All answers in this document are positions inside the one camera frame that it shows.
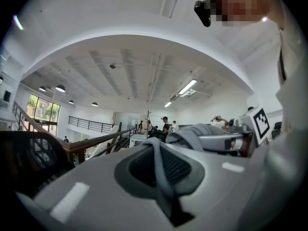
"office chair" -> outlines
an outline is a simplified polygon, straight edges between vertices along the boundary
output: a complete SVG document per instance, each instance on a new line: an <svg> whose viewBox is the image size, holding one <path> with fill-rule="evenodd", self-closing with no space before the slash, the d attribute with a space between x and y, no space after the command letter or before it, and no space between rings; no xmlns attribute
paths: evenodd
<svg viewBox="0 0 308 231"><path fill-rule="evenodd" d="M277 136L281 134L281 125L282 125L282 122L275 123L274 130L271 132L271 136L273 139L275 139Z"/></svg>
<svg viewBox="0 0 308 231"><path fill-rule="evenodd" d="M32 198L74 168L61 144L50 134L3 131L0 137L2 171L14 191Z"/></svg>

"person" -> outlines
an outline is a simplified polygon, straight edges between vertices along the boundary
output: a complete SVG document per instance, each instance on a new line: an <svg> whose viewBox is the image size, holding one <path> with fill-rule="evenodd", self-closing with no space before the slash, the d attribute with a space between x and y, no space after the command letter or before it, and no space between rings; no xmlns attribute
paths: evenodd
<svg viewBox="0 0 308 231"><path fill-rule="evenodd" d="M211 126L218 128L225 128L229 125L229 122L226 119L221 118L220 115L217 115L211 120L210 124Z"/></svg>
<svg viewBox="0 0 308 231"><path fill-rule="evenodd" d="M168 117L167 116L163 117L163 122L164 122L164 126L163 126L164 139L163 139L163 142L165 142L167 135L172 132L172 126L168 123Z"/></svg>
<svg viewBox="0 0 308 231"><path fill-rule="evenodd" d="M143 121L141 121L141 122L139 123L139 125L138 125L138 131L139 131L139 132L142 131L142 122L143 122Z"/></svg>
<svg viewBox="0 0 308 231"><path fill-rule="evenodd" d="M178 131L178 130L179 130L179 126L177 125L177 122L173 121L172 131L175 132L175 131Z"/></svg>
<svg viewBox="0 0 308 231"><path fill-rule="evenodd" d="M151 124L151 121L148 120L148 127L147 127L147 130L148 130L148 135L151 135L152 133L152 124Z"/></svg>
<svg viewBox="0 0 308 231"><path fill-rule="evenodd" d="M267 19L278 26L281 39L277 59L280 86L299 66L308 64L307 41L297 21L282 0L206 0L212 14L227 26L246 25ZM283 116L283 130L291 129Z"/></svg>

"glass window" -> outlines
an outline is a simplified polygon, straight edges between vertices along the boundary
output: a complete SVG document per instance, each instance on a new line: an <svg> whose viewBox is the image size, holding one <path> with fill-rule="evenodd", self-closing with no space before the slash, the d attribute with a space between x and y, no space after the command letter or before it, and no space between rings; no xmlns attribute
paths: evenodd
<svg viewBox="0 0 308 231"><path fill-rule="evenodd" d="M54 136L57 134L57 125L49 125L49 132L52 133Z"/></svg>
<svg viewBox="0 0 308 231"><path fill-rule="evenodd" d="M35 108L37 106L38 102L38 97L30 94L30 98L27 103L27 115L30 116L31 118L34 118L34 113L35 113Z"/></svg>
<svg viewBox="0 0 308 231"><path fill-rule="evenodd" d="M56 136L57 122L60 112L60 105L49 102L45 99L39 98L35 95L30 95L27 103L26 113L31 118L37 120L43 120L44 122L38 122L45 130L49 130L50 133ZM30 131L36 131L33 127L29 126Z"/></svg>
<svg viewBox="0 0 308 231"><path fill-rule="evenodd" d="M52 107L50 121L58 122L59 111L60 111L60 106L54 103Z"/></svg>
<svg viewBox="0 0 308 231"><path fill-rule="evenodd" d="M35 111L35 119L50 121L51 109L53 103L38 98L37 109Z"/></svg>

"tree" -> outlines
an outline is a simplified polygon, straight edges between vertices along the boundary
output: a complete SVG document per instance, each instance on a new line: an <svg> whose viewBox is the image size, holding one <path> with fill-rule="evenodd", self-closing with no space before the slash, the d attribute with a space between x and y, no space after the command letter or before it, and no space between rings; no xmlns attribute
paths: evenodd
<svg viewBox="0 0 308 231"><path fill-rule="evenodd" d="M35 105L37 104L37 101L38 101L38 97L34 95L30 95L27 105L34 108Z"/></svg>
<svg viewBox="0 0 308 231"><path fill-rule="evenodd" d="M51 104L45 110L45 115L48 115L48 116L51 115L51 117L54 118L54 120L57 120L58 119L58 115L59 115L59 109L60 109L59 105L53 104L53 106L52 106L52 104Z"/></svg>
<svg viewBox="0 0 308 231"><path fill-rule="evenodd" d="M39 107L39 101L38 101L38 97L37 96L34 96L34 95L30 95L30 98L28 100L28 103L27 103L27 107L29 107L29 110L27 108L27 114L29 116L32 116L32 111L33 111L33 108L35 108L35 105L37 104L37 107Z"/></svg>

